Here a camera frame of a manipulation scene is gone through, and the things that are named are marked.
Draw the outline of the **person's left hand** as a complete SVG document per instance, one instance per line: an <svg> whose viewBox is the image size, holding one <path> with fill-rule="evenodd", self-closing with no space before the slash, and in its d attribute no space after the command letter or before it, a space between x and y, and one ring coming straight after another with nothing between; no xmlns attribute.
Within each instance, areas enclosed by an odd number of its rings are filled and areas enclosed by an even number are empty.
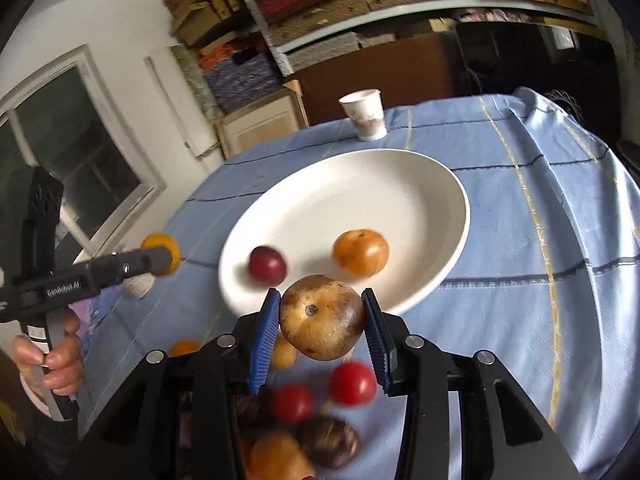
<svg viewBox="0 0 640 480"><path fill-rule="evenodd" d="M38 399L51 391L58 396L74 396L84 381L81 340L76 332L80 326L77 314L65 310L65 337L48 354L43 354L24 335L17 335L12 344L12 361L23 382Z"/></svg>

